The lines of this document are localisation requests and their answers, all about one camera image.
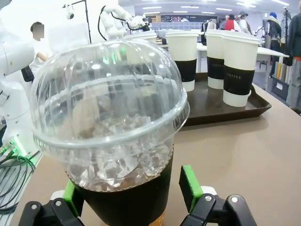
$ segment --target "metal stand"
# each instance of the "metal stand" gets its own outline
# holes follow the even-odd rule
[[[90,24],[89,24],[89,18],[88,18],[87,0],[77,1],[77,2],[72,3],[71,5],[73,6],[73,5],[75,5],[75,4],[77,4],[77,3],[81,3],[81,2],[84,2],[84,3],[85,3],[86,19],[87,19],[87,23],[88,23],[89,39],[90,39],[90,44],[91,44],[91,43],[92,43],[92,40],[91,40],[91,31],[90,31]]]
[[[284,54],[286,54],[286,46],[287,46],[287,36],[288,36],[288,25],[287,25],[287,9],[285,8],[285,44],[284,44]]]

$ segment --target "beige countertop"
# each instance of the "beige countertop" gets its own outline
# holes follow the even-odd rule
[[[178,226],[187,215],[178,185],[183,164],[192,165],[199,183],[214,187],[220,197],[244,196],[258,226],[301,225],[301,117],[265,91],[256,91],[272,104],[261,117],[177,133],[165,226]],[[28,201],[46,204],[66,184],[60,164],[44,156],[11,225],[18,225]],[[81,219],[86,226],[102,225],[86,203]]]

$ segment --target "black cup sleeve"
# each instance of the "black cup sleeve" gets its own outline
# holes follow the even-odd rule
[[[207,57],[208,77],[224,79],[224,60]]]
[[[181,74],[182,82],[193,81],[196,78],[197,60],[175,61]]]
[[[224,90],[236,95],[248,95],[255,70],[246,71],[227,66],[224,68]]]

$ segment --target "white paper cup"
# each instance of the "white paper cup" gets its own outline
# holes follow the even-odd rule
[[[166,33],[168,50],[181,74],[186,92],[194,90],[197,68],[198,33],[194,31],[170,30]]]
[[[230,31],[223,33],[223,100],[226,104],[234,107],[246,105],[255,73],[259,43],[260,41],[250,34]]]
[[[127,40],[144,39],[156,44],[157,34],[154,31],[146,31],[137,34],[129,34],[124,37]]]
[[[223,30],[209,30],[205,33],[207,42],[208,86],[223,89],[224,52],[222,47]]]

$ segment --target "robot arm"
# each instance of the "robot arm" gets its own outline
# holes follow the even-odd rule
[[[104,25],[109,40],[121,39],[126,34],[126,30],[123,28],[121,21],[127,23],[129,29],[131,30],[149,30],[149,27],[143,21],[142,16],[133,17],[119,5],[104,6],[100,16],[102,16],[100,19]]]
[[[11,0],[2,0],[0,9]],[[2,137],[3,144],[16,137],[19,153],[36,150],[32,141],[29,102],[23,86],[6,81],[5,76],[28,66],[34,59],[34,48],[30,40],[23,40],[7,31],[0,20],[0,107],[3,107],[7,128]]]

